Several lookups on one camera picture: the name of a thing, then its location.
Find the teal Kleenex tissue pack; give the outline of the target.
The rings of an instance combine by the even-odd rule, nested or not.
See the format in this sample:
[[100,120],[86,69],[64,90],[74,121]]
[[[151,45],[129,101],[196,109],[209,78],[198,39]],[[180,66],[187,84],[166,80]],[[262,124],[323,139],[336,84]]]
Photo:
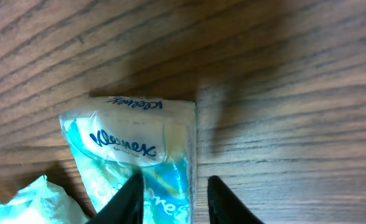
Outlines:
[[127,96],[85,100],[59,117],[85,190],[99,212],[134,174],[145,223],[190,223],[196,187],[196,105]]

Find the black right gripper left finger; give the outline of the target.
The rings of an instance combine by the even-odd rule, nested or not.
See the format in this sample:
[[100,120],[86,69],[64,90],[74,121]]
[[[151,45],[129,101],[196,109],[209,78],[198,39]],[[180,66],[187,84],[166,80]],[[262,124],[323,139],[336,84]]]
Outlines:
[[143,224],[144,180],[133,174],[87,224]]

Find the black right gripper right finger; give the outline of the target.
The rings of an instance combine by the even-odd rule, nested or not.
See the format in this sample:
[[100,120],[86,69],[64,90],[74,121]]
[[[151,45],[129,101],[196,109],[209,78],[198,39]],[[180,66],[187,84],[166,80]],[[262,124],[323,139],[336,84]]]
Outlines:
[[207,200],[210,224],[263,224],[217,175],[208,179]]

